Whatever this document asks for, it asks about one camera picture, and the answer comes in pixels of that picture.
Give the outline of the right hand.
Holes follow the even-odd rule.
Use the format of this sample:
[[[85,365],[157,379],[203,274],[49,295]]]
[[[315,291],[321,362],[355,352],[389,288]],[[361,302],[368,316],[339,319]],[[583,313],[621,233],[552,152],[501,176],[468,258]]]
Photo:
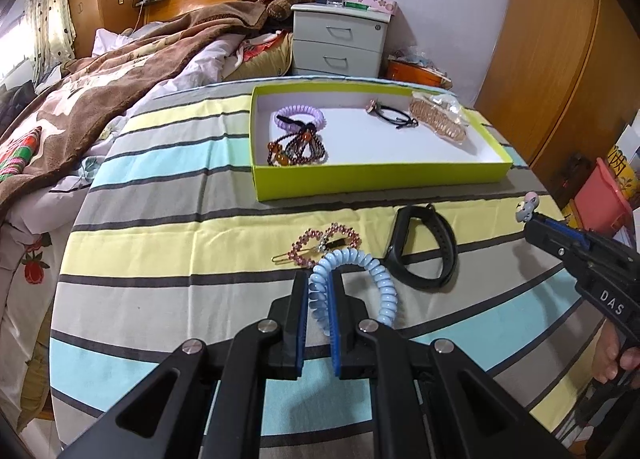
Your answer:
[[[618,356],[619,353],[620,338],[613,323],[610,320],[606,320],[603,323],[596,350],[594,351],[591,366],[593,379],[605,384],[608,381],[613,381],[618,370],[622,369],[634,372],[631,386],[633,389],[638,389],[640,363],[638,347],[629,347],[622,356]]]

